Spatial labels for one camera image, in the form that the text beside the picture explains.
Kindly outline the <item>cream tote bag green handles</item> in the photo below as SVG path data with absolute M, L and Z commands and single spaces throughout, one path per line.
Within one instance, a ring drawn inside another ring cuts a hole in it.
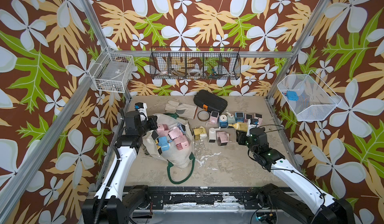
M 196 161 L 194 155 L 195 141 L 189 122 L 180 118 L 174 119 L 165 114 L 154 114 L 153 116 L 158 117 L 158 128 L 154 131 L 149 131 L 148 134 L 145 135 L 143 138 L 143 148 L 149 156 L 167 162 L 167 175 L 172 184 L 183 184 L 192 176 Z M 183 135 L 188 138 L 190 146 L 179 151 L 175 146 L 174 139 Z M 159 137 L 167 137 L 169 140 L 171 146 L 168 151 L 162 152 L 158 146 Z M 184 179 L 177 181 L 172 178 L 171 169 L 173 167 L 185 169 L 188 165 L 192 165 L 192 167 Z

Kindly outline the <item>blue pencil sharpener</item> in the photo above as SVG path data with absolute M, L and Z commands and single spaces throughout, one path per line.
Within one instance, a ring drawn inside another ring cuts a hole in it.
M 243 123 L 245 121 L 245 114 L 243 112 L 235 112 L 235 120 L 237 123 Z
M 228 117 L 226 115 L 220 115 L 219 126 L 220 128 L 228 128 L 229 123 L 228 123 Z

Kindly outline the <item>white pencil sharpener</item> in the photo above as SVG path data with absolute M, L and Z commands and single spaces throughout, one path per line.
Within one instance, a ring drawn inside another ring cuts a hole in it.
M 209 142 L 215 143 L 217 140 L 217 131 L 220 131 L 221 127 L 219 128 L 210 128 L 209 129 Z

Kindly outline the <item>green pencil sharpener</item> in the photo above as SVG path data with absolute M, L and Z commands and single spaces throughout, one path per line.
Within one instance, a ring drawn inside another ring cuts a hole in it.
M 237 121 L 236 121 L 236 118 L 235 118 L 235 115 L 231 114 L 230 112 L 226 112 L 227 114 L 227 122 L 229 125 L 233 125 L 235 124 Z

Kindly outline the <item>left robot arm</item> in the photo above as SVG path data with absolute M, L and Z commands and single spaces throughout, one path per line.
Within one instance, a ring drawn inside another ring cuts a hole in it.
M 131 111 L 125 117 L 125 134 L 118 139 L 113 150 L 113 166 L 92 199 L 87 199 L 82 207 L 85 224 L 128 224 L 133 220 L 133 211 L 148 201 L 148 187 L 134 188 L 123 196 L 125 182 L 131 166 L 143 144 L 143 137 L 157 129 L 158 117 L 145 117 Z

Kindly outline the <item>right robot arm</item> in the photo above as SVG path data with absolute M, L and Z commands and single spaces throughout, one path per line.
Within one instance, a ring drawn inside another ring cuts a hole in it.
M 249 157 L 282 180 L 297 200 L 273 184 L 261 188 L 259 204 L 282 210 L 302 224 L 353 224 L 352 205 L 336 199 L 303 176 L 279 151 L 269 146 L 265 128 L 237 131 L 236 141 L 248 148 Z

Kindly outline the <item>large pink pencil sharpener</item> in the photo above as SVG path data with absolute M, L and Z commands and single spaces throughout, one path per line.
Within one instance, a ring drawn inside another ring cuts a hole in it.
M 177 150 L 179 150 L 179 151 L 186 149 L 190 146 L 190 142 L 185 135 L 177 137 L 176 139 L 174 139 L 174 143 L 175 143 Z

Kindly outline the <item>blue sharpener in bag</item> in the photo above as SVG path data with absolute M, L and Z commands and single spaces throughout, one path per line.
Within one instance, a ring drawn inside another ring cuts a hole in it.
M 170 149 L 171 145 L 167 137 L 159 137 L 158 141 L 158 146 L 160 147 L 162 152 L 168 151 Z

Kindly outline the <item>cream work glove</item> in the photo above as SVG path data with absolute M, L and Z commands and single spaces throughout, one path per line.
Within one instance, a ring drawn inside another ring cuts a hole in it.
M 198 107 L 194 104 L 187 104 L 174 100 L 169 100 L 165 106 L 165 111 L 166 113 L 175 113 L 181 118 L 194 119 L 197 108 Z

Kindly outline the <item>brown tape roll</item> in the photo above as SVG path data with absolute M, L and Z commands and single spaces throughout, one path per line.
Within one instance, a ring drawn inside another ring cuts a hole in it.
M 201 122 L 207 122 L 210 120 L 211 114 L 208 111 L 201 110 L 198 112 L 198 120 Z

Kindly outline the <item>blue object in basket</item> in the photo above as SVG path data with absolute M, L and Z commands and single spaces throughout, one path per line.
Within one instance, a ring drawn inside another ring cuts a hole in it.
M 297 93 L 295 91 L 291 91 L 291 90 L 288 90 L 285 94 L 287 100 L 289 101 L 298 101 L 299 100 L 299 96 L 297 95 Z

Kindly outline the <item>black hard case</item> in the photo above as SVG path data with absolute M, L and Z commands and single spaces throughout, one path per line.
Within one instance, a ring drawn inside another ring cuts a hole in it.
M 219 114 L 222 114 L 228 106 L 228 102 L 213 94 L 207 90 L 200 90 L 194 96 L 194 104 L 203 110 L 211 113 L 212 111 L 217 111 Z

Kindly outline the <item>white tape roll in basket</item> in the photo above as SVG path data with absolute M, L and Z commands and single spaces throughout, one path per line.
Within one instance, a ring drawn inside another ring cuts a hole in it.
M 201 76 L 203 72 L 198 68 L 193 68 L 188 71 L 188 74 L 191 76 Z

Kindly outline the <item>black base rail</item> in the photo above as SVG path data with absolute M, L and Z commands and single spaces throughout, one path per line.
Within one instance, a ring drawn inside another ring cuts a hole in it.
M 238 204 L 253 210 L 258 204 L 269 204 L 267 193 L 279 187 L 268 184 L 264 187 L 148 187 L 148 197 L 139 205 L 144 210 L 163 210 L 165 205 L 190 203 L 214 206 Z

